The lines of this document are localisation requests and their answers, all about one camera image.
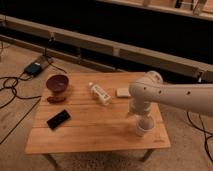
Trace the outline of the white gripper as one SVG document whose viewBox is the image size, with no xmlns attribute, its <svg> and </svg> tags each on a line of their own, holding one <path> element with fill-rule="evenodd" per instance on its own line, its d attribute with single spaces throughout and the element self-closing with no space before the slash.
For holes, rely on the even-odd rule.
<svg viewBox="0 0 213 171">
<path fill-rule="evenodd" d="M 137 102 L 136 100 L 132 99 L 129 102 L 129 108 L 127 117 L 133 116 L 133 115 L 148 115 L 151 111 L 151 103 L 147 101 L 140 101 Z"/>
</svg>

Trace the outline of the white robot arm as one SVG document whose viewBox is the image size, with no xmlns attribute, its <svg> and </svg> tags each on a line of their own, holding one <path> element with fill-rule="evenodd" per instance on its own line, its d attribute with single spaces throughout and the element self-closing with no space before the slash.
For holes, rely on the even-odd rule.
<svg viewBox="0 0 213 171">
<path fill-rule="evenodd" d="M 213 117 L 213 84 L 164 84 L 155 71 L 129 84 L 129 112 L 147 115 L 151 103 L 161 103 Z"/>
</svg>

